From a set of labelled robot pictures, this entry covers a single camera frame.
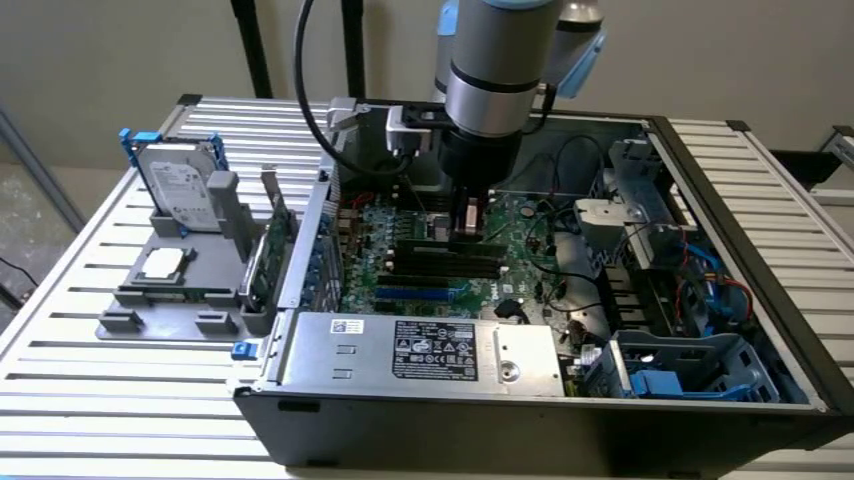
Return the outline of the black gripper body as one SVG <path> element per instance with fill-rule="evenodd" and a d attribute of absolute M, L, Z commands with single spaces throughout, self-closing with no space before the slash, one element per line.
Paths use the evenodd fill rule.
<path fill-rule="evenodd" d="M 437 146 L 437 162 L 453 187 L 487 190 L 512 172 L 521 144 L 521 132 L 481 137 L 460 129 L 444 130 Z"/>

